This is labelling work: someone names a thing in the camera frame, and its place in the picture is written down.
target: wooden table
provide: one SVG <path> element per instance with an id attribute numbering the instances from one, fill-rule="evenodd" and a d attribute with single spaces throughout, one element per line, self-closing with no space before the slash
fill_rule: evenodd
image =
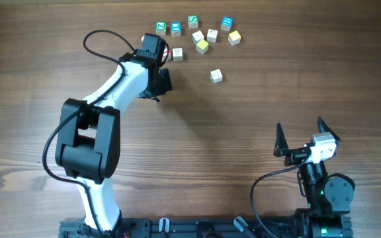
<path id="1" fill-rule="evenodd" d="M 218 42 L 195 50 L 187 15 Z M 242 41 L 230 46 L 223 16 Z M 174 91 L 136 99 L 121 119 L 121 156 L 113 176 L 126 218 L 252 216 L 249 188 L 283 169 L 273 157 L 276 123 L 290 147 L 316 133 L 322 116 L 341 136 L 330 173 L 357 184 L 356 237 L 381 237 L 381 1 L 174 1 L 0 5 L 0 237 L 56 237 L 58 223 L 80 218 L 77 188 L 50 178 L 42 148 L 69 97 L 94 92 L 116 66 L 87 53 L 83 37 L 105 28 L 139 47 L 155 22 L 181 21 L 183 61 L 166 64 Z M 118 58 L 127 45 L 108 34 L 89 47 Z M 210 71 L 224 79 L 212 84 Z M 58 175 L 64 170 L 54 162 Z M 263 181 L 259 212 L 305 208 L 296 173 Z"/>

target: table surface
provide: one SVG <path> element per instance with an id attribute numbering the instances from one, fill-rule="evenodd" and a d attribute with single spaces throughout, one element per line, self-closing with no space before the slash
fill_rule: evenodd
<path id="1" fill-rule="evenodd" d="M 187 16 L 197 14 L 199 28 Z M 220 30 L 233 18 L 241 43 Z M 276 123 L 290 147 L 316 133 L 317 116 L 342 138 L 330 173 L 355 180 L 356 237 L 381 237 L 381 1 L 145 1 L 0 5 L 0 237 L 55 237 L 58 223 L 84 215 L 74 185 L 50 178 L 42 148 L 60 108 L 99 88 L 116 66 L 87 53 L 83 37 L 105 28 L 138 47 L 158 20 L 181 21 L 183 61 L 166 64 L 173 91 L 136 99 L 121 118 L 121 156 L 113 176 L 126 218 L 252 216 L 249 189 L 283 169 L 273 157 Z M 201 55 L 191 34 L 219 30 Z M 100 34 L 89 47 L 114 58 L 129 49 Z M 210 71 L 224 78 L 212 84 Z M 63 169 L 54 163 L 57 175 Z M 263 181 L 260 214 L 306 208 L 296 172 Z"/>

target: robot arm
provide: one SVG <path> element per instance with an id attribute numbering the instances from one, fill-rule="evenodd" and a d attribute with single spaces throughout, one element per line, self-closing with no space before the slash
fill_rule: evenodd
<path id="1" fill-rule="evenodd" d="M 159 70 L 163 65 L 165 45 L 159 36 L 146 34 L 139 50 L 120 58 L 125 74 L 103 100 L 88 105 L 118 81 L 122 67 L 118 66 L 110 79 L 92 95 L 83 100 L 68 99 L 62 107 L 60 122 L 86 107 L 58 132 L 56 163 L 65 169 L 67 176 L 89 188 L 90 201 L 85 189 L 78 186 L 86 211 L 85 224 L 94 230 L 97 221 L 104 233 L 112 233 L 121 221 L 111 179 L 120 156 L 120 115 L 136 96 L 157 100 L 157 96 L 172 89 L 168 69 Z M 92 127 L 97 129 L 95 138 L 79 135 L 79 129 Z"/>

